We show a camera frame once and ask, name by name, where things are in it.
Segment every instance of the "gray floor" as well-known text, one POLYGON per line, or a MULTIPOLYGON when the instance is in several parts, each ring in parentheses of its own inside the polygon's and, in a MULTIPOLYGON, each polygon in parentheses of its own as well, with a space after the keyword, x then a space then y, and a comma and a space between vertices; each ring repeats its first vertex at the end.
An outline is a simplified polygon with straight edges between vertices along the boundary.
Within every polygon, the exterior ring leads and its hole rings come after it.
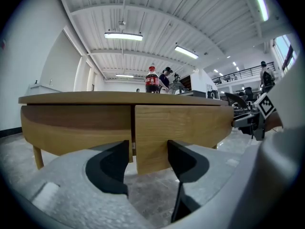
MULTIPOLYGON (((218 144, 218 150, 243 154, 250 145, 257 144, 259 142, 249 135, 233 129, 218 144)), ((47 165, 57 156, 43 152, 42 157, 47 165)), ((0 167, 2 174, 17 190, 35 175, 37 168, 32 146, 25 141, 22 134, 0 139, 0 167)), ((124 182, 128 186, 129 201, 140 214, 157 228, 170 223, 179 182, 172 169, 138 176, 134 157, 134 162, 126 168, 124 182)))

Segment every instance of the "wooden table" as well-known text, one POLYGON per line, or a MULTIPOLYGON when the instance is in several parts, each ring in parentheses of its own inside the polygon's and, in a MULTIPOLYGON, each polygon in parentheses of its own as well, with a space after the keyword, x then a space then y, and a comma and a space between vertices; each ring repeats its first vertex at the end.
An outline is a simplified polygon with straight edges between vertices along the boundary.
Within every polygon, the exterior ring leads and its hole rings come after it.
POLYGON ((215 147, 231 132, 233 108, 200 97, 129 92, 71 92, 19 98, 25 139, 38 168, 41 149, 55 155, 129 140, 138 174, 170 167, 167 140, 215 147))

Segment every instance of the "fluorescent light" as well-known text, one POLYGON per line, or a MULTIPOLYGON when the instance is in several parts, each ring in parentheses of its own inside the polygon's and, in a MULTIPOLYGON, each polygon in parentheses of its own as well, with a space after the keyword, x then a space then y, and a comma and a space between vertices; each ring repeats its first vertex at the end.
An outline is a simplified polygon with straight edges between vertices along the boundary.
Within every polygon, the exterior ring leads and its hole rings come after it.
POLYGON ((267 8, 265 5, 265 1, 264 0, 257 0, 259 7, 260 7, 260 11, 262 12, 262 16, 263 16, 263 20, 267 21, 268 20, 268 12, 267 12, 267 8))
POLYGON ((127 78, 133 78, 133 75, 125 75, 125 74, 116 74, 117 77, 127 77, 127 78))
POLYGON ((141 35, 128 34, 128 33, 117 33, 117 32, 105 33, 104 37, 106 39, 130 39, 130 40, 137 40, 137 41, 142 41, 142 39, 143 39, 143 36, 141 36, 141 35))
POLYGON ((178 51, 178 52, 182 52, 182 53, 186 54, 187 56, 190 56, 193 59, 198 59, 198 55, 196 55, 196 54, 194 54, 190 51, 187 51, 186 49, 184 49, 182 47, 176 46, 175 50, 178 51))

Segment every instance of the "person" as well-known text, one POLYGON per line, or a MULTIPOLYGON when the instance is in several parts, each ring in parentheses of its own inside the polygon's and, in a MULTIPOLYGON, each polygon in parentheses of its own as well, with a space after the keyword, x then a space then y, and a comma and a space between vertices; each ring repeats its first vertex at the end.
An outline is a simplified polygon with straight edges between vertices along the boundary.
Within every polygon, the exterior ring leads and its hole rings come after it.
POLYGON ((173 73, 172 69, 170 67, 166 67, 159 77, 159 85, 160 85, 159 93, 161 94, 167 94, 170 90, 169 89, 170 81, 167 78, 170 75, 170 73, 173 73))
POLYGON ((263 85, 263 93, 267 93, 275 85, 275 75, 271 69, 267 68, 265 61, 261 61, 261 85, 263 85))

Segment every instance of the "black cap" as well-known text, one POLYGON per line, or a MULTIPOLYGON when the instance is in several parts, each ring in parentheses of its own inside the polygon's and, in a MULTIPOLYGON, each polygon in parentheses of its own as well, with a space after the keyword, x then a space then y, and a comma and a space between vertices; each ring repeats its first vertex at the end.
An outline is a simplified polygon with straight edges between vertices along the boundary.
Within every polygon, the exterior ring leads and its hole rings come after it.
POLYGON ((170 67, 166 67, 164 70, 169 71, 170 73, 173 73, 173 70, 170 67))

